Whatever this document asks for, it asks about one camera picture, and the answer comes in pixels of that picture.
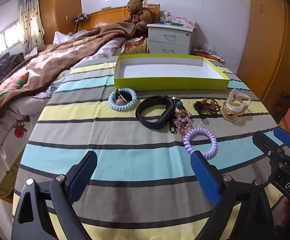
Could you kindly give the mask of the person's right hand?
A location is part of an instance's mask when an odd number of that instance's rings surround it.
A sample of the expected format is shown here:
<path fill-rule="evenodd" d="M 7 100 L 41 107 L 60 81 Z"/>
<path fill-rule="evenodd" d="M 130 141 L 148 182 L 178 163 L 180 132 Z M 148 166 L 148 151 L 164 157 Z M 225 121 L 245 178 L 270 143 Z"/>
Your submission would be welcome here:
<path fill-rule="evenodd" d="M 290 219 L 290 200 L 287 197 L 284 197 L 282 200 L 282 205 L 283 206 L 278 219 L 278 225 L 280 227 L 283 227 Z"/>

